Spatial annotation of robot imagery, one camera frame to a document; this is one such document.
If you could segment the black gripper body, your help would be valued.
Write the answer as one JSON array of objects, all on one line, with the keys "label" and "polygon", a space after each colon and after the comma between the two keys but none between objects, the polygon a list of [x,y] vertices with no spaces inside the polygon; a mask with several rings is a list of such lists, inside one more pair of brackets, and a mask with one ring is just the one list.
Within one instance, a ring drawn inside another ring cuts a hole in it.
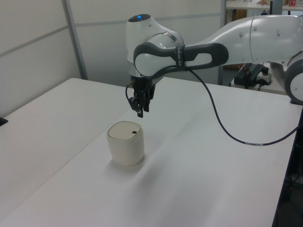
[{"label": "black gripper body", "polygon": [[146,77],[131,77],[131,81],[134,80],[132,88],[134,89],[134,95],[139,94],[140,92],[148,92],[150,96],[154,95],[155,84],[152,79]]}]

